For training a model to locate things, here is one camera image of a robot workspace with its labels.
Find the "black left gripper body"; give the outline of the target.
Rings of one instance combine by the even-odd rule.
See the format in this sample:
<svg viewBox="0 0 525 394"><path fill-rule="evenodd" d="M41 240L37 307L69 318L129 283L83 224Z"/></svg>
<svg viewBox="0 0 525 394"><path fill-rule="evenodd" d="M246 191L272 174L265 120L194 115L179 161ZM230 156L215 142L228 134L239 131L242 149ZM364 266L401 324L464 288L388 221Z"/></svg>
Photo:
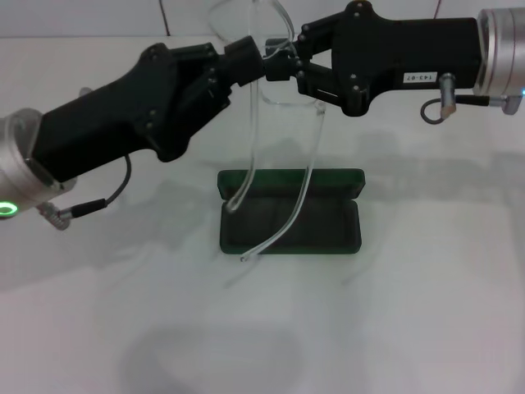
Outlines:
<svg viewBox="0 0 525 394"><path fill-rule="evenodd" d="M119 79L45 113L33 159L57 181L144 149L178 159L205 124L186 89L205 88L220 59L211 44L146 48Z"/></svg>

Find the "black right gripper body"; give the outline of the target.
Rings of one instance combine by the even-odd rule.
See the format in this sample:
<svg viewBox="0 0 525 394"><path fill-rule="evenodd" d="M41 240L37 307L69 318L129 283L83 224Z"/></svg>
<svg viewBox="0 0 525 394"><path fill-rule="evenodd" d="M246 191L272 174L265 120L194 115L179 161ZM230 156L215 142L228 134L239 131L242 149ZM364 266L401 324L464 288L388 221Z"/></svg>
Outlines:
<svg viewBox="0 0 525 394"><path fill-rule="evenodd" d="M438 89L450 73L459 89L475 85L481 67L473 18L392 21L368 2L351 2L336 24L331 47L343 113L361 117L391 90Z"/></svg>

